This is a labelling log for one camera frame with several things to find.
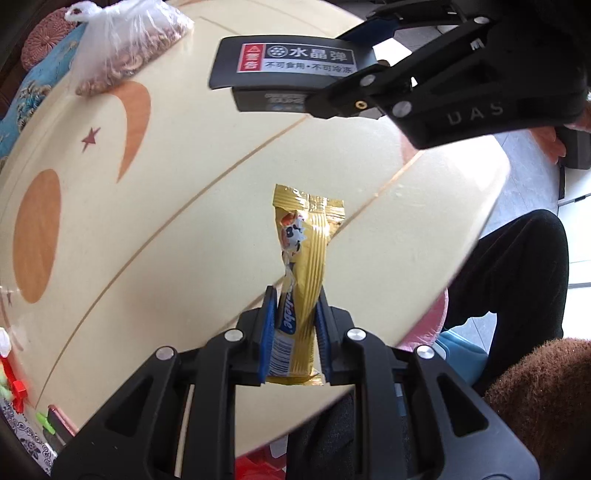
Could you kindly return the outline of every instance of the orange moon pattern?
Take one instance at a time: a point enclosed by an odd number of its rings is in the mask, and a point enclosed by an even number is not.
[[[125,114],[127,115],[125,152],[119,165],[118,182],[125,175],[125,172],[127,172],[144,139],[152,110],[151,98],[148,89],[144,85],[132,80],[126,80],[107,93],[115,95],[121,100],[125,108]]]

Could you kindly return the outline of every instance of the silver screw head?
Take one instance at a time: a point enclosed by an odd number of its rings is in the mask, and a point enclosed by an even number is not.
[[[365,333],[365,331],[361,328],[351,328],[351,330],[347,332],[347,337],[349,337],[351,340],[355,340],[356,342],[360,342],[365,337],[367,337],[367,333]]]
[[[428,345],[421,345],[417,347],[417,355],[425,360],[429,360],[435,356],[435,350]]]
[[[392,107],[392,115],[397,118],[402,118],[407,116],[412,111],[412,109],[412,103],[407,100],[403,100]]]
[[[242,340],[242,337],[244,337],[244,334],[242,333],[241,330],[238,330],[237,328],[233,328],[232,330],[228,330],[226,333],[224,333],[223,337],[228,342],[237,342],[239,340]]]
[[[362,87],[367,87],[367,86],[371,85],[371,84],[372,84],[374,81],[375,81],[375,75],[373,75],[373,74],[369,74],[369,75],[366,75],[365,77],[363,77],[363,78],[362,78],[362,79],[359,81],[359,84],[360,84]]]
[[[174,357],[174,350],[169,346],[161,346],[156,350],[158,360],[170,360],[172,357]]]

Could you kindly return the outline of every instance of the red star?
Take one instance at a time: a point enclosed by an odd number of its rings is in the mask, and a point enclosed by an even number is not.
[[[82,148],[82,153],[84,153],[84,151],[86,150],[86,147],[88,147],[89,144],[93,144],[96,145],[96,141],[95,141],[95,135],[99,132],[100,127],[97,128],[96,130],[93,130],[92,127],[90,127],[90,132],[88,133],[88,135],[86,137],[84,137],[82,139],[82,143],[84,143],[84,147]]]

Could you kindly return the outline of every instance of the hand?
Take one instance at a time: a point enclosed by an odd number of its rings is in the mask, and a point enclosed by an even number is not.
[[[587,102],[583,115],[579,120],[566,126],[573,130],[591,133],[591,102]],[[542,151],[553,164],[558,162],[559,157],[566,156],[566,147],[560,139],[556,137],[556,129],[554,129],[554,127],[530,128],[530,132]]]

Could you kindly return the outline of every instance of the yellow candy wrapper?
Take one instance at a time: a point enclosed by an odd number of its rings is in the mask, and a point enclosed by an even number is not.
[[[345,219],[342,200],[275,186],[275,223],[285,264],[271,351],[270,381],[302,384],[313,376],[314,307],[326,247]]]

